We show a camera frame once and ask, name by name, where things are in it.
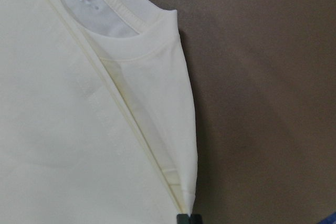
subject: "white t-shirt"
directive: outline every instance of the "white t-shirt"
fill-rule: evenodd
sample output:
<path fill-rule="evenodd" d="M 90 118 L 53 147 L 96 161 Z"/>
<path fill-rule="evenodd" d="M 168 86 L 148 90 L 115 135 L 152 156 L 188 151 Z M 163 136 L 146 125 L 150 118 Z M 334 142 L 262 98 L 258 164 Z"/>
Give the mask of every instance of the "white t-shirt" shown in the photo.
<path fill-rule="evenodd" d="M 0 223 L 175 223 L 195 115 L 176 10 L 0 0 Z"/>

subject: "cotton fabric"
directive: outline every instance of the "cotton fabric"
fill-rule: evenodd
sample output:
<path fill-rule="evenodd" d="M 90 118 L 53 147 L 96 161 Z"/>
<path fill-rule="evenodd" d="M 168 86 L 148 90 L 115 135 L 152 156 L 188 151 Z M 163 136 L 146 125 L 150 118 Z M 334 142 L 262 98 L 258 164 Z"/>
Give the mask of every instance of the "cotton fabric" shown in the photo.
<path fill-rule="evenodd" d="M 175 223 L 197 170 L 176 10 L 76 1 L 0 0 L 0 222 Z"/>

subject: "seam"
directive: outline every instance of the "seam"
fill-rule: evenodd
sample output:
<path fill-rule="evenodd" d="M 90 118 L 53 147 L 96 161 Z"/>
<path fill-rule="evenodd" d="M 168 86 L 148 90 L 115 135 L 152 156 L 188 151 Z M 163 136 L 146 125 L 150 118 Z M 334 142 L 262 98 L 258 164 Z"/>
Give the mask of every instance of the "seam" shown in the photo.
<path fill-rule="evenodd" d="M 131 28 L 133 28 L 136 32 L 143 32 L 147 24 L 140 19 L 137 15 L 135 15 L 121 0 L 104 0 L 106 4 L 110 6 L 112 10 L 115 11 L 116 14 Z"/>
<path fill-rule="evenodd" d="M 152 58 L 155 56 L 155 53 L 157 53 L 158 51 L 160 51 L 161 49 L 163 49 L 165 46 L 169 45 L 170 43 L 174 42 L 176 39 L 178 39 L 180 36 L 179 35 L 175 35 L 173 37 L 171 37 L 170 39 L 168 39 L 164 44 L 162 44 L 161 46 L 153 49 L 151 52 L 149 52 L 148 54 L 145 54 L 143 56 L 137 57 L 137 58 L 133 58 L 133 59 L 125 59 L 125 60 L 113 60 L 113 59 L 107 59 L 105 57 L 100 57 L 99 59 L 103 60 L 103 61 L 110 61 L 110 62 L 120 62 L 120 63 L 133 63 L 135 61 L 141 61 L 141 60 L 146 60 L 149 58 Z"/>

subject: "brown surface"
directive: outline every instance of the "brown surface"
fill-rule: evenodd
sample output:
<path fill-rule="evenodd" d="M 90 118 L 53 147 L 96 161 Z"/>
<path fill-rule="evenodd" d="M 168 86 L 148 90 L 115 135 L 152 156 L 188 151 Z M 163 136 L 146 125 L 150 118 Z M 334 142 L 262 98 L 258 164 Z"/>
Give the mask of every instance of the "brown surface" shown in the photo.
<path fill-rule="evenodd" d="M 177 9 L 205 224 L 336 211 L 336 0 L 151 0 Z"/>

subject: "black clip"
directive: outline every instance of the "black clip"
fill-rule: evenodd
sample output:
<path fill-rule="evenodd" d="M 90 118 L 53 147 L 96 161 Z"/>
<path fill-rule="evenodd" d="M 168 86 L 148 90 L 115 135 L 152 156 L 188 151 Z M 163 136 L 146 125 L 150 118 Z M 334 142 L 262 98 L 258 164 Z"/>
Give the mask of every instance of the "black clip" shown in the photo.
<path fill-rule="evenodd" d="M 180 214 L 176 216 L 177 224 L 203 224 L 201 215 Z"/>

